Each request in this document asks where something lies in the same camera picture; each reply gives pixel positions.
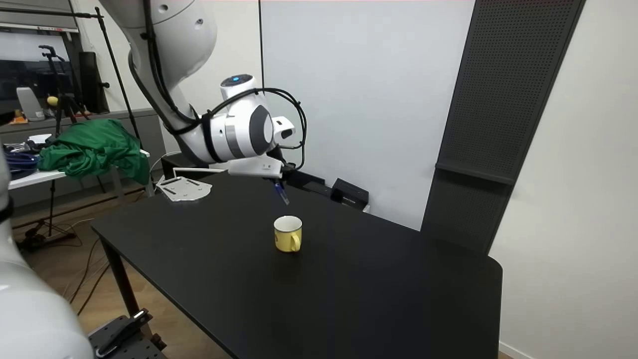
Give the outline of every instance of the black table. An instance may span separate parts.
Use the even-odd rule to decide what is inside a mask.
[[[500,265],[326,198],[219,174],[197,203],[162,195],[92,222],[129,314],[120,256],[240,359],[490,358],[498,355]],[[304,221],[278,252],[272,223]]]

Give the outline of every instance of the mug handle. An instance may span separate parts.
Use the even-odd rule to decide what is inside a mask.
[[[293,252],[298,252],[298,251],[299,251],[299,249],[301,248],[301,240],[299,239],[299,236],[297,236],[297,233],[293,233],[293,234],[290,236],[290,239],[291,239],[291,246],[290,246],[290,249],[291,249]]]

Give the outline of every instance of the yellow ball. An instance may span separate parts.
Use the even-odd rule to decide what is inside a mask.
[[[47,98],[47,103],[48,103],[50,106],[57,107],[57,97],[55,97],[55,96],[49,96],[49,97]]]

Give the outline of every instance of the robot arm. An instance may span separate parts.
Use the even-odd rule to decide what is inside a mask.
[[[199,118],[179,89],[208,60],[216,42],[216,25],[204,17],[199,0],[100,2],[130,42],[135,81],[189,159],[197,164],[235,160],[231,173],[281,177],[280,161],[276,171],[265,170],[273,164],[265,154],[295,127],[283,117],[273,121],[263,95],[255,90],[229,103],[226,114]],[[231,76],[221,83],[222,97],[256,89],[255,82],[250,75]]]

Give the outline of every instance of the yellow mug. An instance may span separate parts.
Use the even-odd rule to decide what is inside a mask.
[[[301,249],[301,219],[295,216],[277,218],[275,227],[275,246],[282,252],[298,252]]]

